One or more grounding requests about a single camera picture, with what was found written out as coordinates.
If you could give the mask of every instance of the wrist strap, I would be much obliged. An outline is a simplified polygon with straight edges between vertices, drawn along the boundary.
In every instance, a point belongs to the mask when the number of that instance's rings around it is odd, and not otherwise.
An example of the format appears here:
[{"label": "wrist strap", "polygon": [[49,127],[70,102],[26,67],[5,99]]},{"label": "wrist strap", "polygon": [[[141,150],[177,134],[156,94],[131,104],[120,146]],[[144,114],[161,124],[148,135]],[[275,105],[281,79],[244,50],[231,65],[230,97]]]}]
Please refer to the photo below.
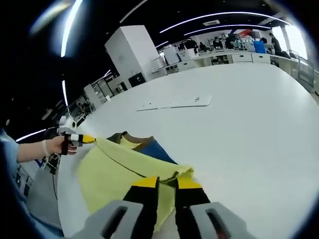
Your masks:
[{"label": "wrist strap", "polygon": [[46,149],[46,139],[42,141],[42,149],[43,149],[43,152],[45,153],[45,156],[50,156],[48,150]]}]

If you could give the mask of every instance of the black cable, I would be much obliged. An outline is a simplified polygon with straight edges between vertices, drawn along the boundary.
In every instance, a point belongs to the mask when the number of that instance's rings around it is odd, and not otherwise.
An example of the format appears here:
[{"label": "black cable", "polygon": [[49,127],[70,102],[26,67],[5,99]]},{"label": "black cable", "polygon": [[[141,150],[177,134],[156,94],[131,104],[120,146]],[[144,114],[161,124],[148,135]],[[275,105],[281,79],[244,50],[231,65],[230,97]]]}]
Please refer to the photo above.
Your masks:
[{"label": "black cable", "polygon": [[55,198],[56,198],[56,200],[58,200],[58,197],[57,197],[56,191],[55,191],[55,185],[54,185],[54,175],[52,175],[52,183],[53,183],[53,191],[54,191],[54,194],[55,194]]}]

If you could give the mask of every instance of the human arm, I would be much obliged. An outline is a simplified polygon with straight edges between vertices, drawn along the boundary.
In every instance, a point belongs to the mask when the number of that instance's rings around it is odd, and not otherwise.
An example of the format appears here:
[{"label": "human arm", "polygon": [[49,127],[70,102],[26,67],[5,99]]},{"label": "human arm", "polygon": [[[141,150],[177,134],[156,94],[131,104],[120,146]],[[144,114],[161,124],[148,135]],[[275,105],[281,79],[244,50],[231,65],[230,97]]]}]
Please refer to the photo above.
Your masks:
[{"label": "human arm", "polygon": [[[57,136],[53,139],[46,140],[46,150],[49,154],[61,153],[62,143],[64,142],[64,136]],[[76,147],[68,146],[68,154],[75,154]],[[23,143],[18,146],[18,156],[17,161],[28,162],[35,159],[39,159],[46,156],[45,151],[42,146],[42,141],[36,143]]]}]

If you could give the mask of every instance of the floor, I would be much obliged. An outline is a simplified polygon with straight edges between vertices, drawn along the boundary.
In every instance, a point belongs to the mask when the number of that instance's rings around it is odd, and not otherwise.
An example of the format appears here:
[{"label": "floor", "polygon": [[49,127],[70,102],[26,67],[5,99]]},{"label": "floor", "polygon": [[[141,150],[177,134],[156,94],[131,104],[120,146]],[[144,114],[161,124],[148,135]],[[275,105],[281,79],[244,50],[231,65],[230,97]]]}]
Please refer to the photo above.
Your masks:
[{"label": "floor", "polygon": [[316,93],[312,93],[311,96],[317,102],[317,105],[319,106],[319,96]]}]

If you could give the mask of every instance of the black ceiling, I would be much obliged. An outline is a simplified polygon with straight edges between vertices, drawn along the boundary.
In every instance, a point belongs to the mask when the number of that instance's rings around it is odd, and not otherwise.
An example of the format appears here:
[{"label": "black ceiling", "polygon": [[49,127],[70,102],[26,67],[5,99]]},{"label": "black ceiling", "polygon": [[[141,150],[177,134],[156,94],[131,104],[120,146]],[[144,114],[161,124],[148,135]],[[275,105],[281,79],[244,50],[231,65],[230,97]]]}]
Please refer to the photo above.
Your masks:
[{"label": "black ceiling", "polygon": [[[26,112],[27,117],[38,119],[45,107],[51,108],[63,99],[62,80],[66,80],[71,102],[79,97],[85,85],[103,76],[109,69],[115,71],[104,44],[119,26],[145,25],[154,44],[158,45],[165,41],[173,43],[182,40],[185,33],[205,28],[202,23],[210,20],[218,19],[221,24],[258,24],[266,19],[244,14],[220,15],[194,20],[160,33],[193,17],[226,11],[267,15],[278,12],[262,0],[148,0],[120,24],[120,20],[140,1],[83,0],[70,31],[67,57],[64,58],[59,56],[60,48],[55,45],[61,41],[59,29],[63,27],[70,8],[40,33],[29,37],[30,26],[52,1],[11,4],[8,9],[17,19],[9,23],[7,34],[11,50],[9,62],[12,63],[9,72],[12,80],[8,80],[8,87],[11,88],[10,98],[15,96],[19,99],[15,105],[19,105],[18,108]],[[37,109],[37,113],[28,114],[30,107]]]}]

